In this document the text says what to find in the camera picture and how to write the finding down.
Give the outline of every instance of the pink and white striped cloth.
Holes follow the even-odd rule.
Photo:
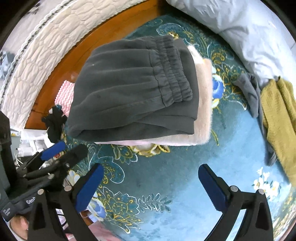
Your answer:
[[[54,101],[55,105],[60,105],[62,107],[62,111],[67,117],[69,117],[71,104],[73,102],[74,86],[74,83],[65,80]]]

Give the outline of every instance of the wooden board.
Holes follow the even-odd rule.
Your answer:
[[[55,97],[65,80],[75,82],[91,52],[103,44],[119,40],[144,23],[163,14],[165,0],[148,0],[133,6],[96,27],[61,60],[43,85],[28,118],[26,129],[46,129],[41,117],[54,106]]]

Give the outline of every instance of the black cloth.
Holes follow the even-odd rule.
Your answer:
[[[67,116],[62,116],[64,113],[61,109],[54,106],[52,108],[52,114],[43,117],[41,120],[48,128],[48,139],[52,143],[58,143],[61,140],[62,126],[67,120]]]
[[[95,49],[79,74],[68,135],[103,142],[194,134],[198,99],[182,39],[115,41]]]

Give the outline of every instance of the teal floral fabric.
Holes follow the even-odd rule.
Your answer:
[[[198,167],[207,163],[228,185],[242,191],[266,191],[274,239],[279,240],[296,214],[296,192],[279,163],[265,165],[265,141],[258,122],[247,111],[241,91],[232,84],[246,72],[243,64],[221,37],[179,12],[158,17],[126,38],[167,34],[194,45],[213,63],[209,143],[169,147],[145,157],[127,146],[97,145],[64,134],[69,149],[80,143],[89,149],[88,157],[69,172],[69,182],[74,184],[94,163],[104,166],[103,181],[89,206],[122,240],[199,241],[221,216],[197,176]],[[243,215],[242,211],[229,240],[234,239]]]

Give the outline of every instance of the yellow towel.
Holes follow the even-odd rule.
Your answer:
[[[293,86],[279,78],[261,92],[263,125],[290,182],[296,186],[296,101]]]

